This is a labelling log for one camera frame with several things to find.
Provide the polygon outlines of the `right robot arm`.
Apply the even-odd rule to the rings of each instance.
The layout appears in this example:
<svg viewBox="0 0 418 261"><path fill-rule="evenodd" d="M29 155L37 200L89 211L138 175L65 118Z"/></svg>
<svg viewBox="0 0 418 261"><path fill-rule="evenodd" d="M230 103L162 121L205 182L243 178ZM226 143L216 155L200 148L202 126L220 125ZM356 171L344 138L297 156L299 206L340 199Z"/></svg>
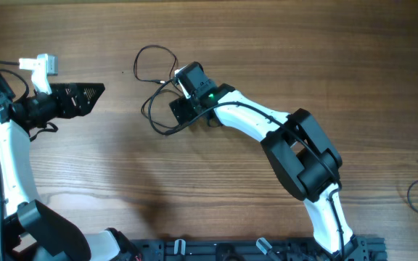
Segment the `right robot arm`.
<svg viewBox="0 0 418 261"><path fill-rule="evenodd" d="M172 81L183 92L170 104L177 121L188 125L208 117L258 141L281 185L304 203L313 239L329 257L344 260L351 253L353 231L339 197L343 161L314 116L305 109L269 109L233 86L218 86L199 62L176 70Z"/></svg>

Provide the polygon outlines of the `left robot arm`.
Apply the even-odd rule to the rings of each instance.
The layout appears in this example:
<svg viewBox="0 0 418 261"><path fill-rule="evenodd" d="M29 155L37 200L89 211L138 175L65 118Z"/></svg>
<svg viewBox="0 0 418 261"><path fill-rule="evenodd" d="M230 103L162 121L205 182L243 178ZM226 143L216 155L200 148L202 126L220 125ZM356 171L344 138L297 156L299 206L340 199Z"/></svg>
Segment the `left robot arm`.
<svg viewBox="0 0 418 261"><path fill-rule="evenodd" d="M123 235L108 228L85 235L41 202L32 168L30 131L55 132L54 118L85 116L101 83L43 83L15 98L0 71L0 260L117 260Z"/></svg>

